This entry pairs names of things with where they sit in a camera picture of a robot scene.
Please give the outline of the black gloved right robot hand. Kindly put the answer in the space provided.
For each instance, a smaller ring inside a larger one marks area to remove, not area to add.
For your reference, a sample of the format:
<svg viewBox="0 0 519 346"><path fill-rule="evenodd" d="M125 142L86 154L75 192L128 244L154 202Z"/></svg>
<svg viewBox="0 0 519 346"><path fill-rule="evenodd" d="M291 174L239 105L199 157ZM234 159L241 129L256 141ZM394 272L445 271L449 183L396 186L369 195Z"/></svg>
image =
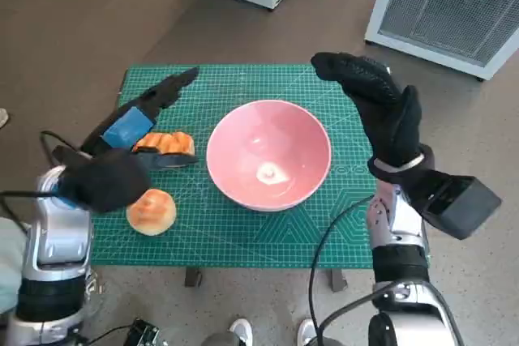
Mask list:
<svg viewBox="0 0 519 346"><path fill-rule="evenodd" d="M385 65L349 53L319 52L311 65L320 79L339 83L354 102L377 160L400 168L421 154L416 87L399 88Z"/></svg>

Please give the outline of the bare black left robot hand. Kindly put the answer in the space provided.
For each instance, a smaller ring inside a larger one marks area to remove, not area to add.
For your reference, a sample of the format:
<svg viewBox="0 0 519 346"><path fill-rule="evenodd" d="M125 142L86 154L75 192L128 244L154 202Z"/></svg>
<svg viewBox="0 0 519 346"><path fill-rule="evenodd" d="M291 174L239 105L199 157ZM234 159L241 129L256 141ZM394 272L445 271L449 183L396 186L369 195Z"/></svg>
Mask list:
<svg viewBox="0 0 519 346"><path fill-rule="evenodd" d="M199 67L166 77L135 99L115 109L84 140L80 150L98 156L113 148L132 152L145 135L151 132L163 109L181 96L181 90L198 77ZM142 146L132 152L150 170L172 169L199 161L188 152L163 152L158 146Z"/></svg>

